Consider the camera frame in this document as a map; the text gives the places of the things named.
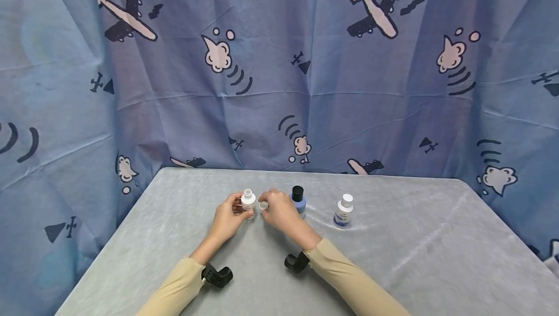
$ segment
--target blue curtain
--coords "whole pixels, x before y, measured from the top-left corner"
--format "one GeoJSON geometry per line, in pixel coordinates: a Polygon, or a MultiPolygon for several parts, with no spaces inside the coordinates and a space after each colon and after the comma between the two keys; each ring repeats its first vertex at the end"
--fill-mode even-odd
{"type": "Polygon", "coordinates": [[[163,166],[460,179],[559,266],[557,0],[0,4],[2,315],[54,314],[163,166]]]}

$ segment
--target dropper bottle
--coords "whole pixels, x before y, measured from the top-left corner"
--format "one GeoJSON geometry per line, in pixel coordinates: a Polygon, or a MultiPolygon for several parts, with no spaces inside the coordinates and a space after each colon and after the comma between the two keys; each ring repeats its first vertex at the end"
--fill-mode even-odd
{"type": "Polygon", "coordinates": [[[353,211],[353,196],[344,194],[338,201],[338,207],[334,214],[334,224],[339,228],[345,228],[349,224],[349,214],[353,211]]]}
{"type": "Polygon", "coordinates": [[[250,188],[247,188],[243,192],[243,197],[241,197],[241,204],[243,205],[243,211],[248,212],[249,210],[253,211],[252,216],[248,219],[254,219],[256,217],[256,196],[252,193],[250,188]]]}

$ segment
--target cloud print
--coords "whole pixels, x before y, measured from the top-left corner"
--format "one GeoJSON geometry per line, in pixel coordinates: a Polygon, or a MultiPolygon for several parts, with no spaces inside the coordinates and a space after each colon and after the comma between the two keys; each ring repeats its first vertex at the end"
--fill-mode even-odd
{"type": "Polygon", "coordinates": [[[444,50],[437,59],[439,72],[445,73],[446,70],[459,66],[464,52],[466,52],[466,44],[462,42],[452,44],[451,39],[448,36],[444,36],[444,50]]]}
{"type": "Polygon", "coordinates": [[[130,158],[120,156],[118,158],[118,176],[123,183],[129,183],[132,181],[132,178],[138,175],[130,165],[130,158]]]}
{"type": "Polygon", "coordinates": [[[485,169],[485,174],[481,177],[483,183],[503,197],[503,191],[505,186],[515,183],[518,178],[514,175],[514,169],[512,168],[495,168],[494,166],[488,166],[485,169]]]}
{"type": "Polygon", "coordinates": [[[208,51],[206,52],[206,63],[211,66],[215,73],[231,67],[232,59],[229,56],[229,45],[225,42],[215,43],[210,38],[202,35],[208,51]]]}
{"type": "Polygon", "coordinates": [[[295,146],[296,155],[301,156],[304,154],[308,154],[311,151],[311,146],[307,142],[306,136],[299,136],[298,138],[295,138],[295,140],[293,140],[293,144],[295,146]]]}

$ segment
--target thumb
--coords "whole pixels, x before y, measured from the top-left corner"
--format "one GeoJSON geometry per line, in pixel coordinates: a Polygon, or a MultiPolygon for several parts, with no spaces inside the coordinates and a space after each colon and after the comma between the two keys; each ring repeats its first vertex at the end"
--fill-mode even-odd
{"type": "Polygon", "coordinates": [[[242,212],[239,216],[237,216],[239,218],[239,220],[241,221],[241,223],[245,220],[247,220],[250,216],[252,216],[254,214],[254,212],[252,210],[248,210],[247,212],[242,212]]]}
{"type": "Polygon", "coordinates": [[[268,216],[270,215],[268,210],[260,210],[260,213],[262,214],[262,217],[264,218],[264,220],[268,221],[268,216]]]}

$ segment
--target gray table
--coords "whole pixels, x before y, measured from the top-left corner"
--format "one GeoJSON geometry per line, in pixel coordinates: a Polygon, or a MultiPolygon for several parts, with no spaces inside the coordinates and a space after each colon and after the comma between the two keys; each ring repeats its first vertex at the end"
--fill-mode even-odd
{"type": "MultiPolygon", "coordinates": [[[[134,315],[229,193],[295,184],[305,220],[415,316],[559,315],[557,278],[459,180],[184,168],[158,173],[56,315],[134,315]],[[342,230],[332,215],[346,192],[355,210],[342,230]]],[[[298,251],[258,214],[211,261],[234,279],[204,286],[183,315],[352,315],[312,270],[283,266],[298,251]]]]}

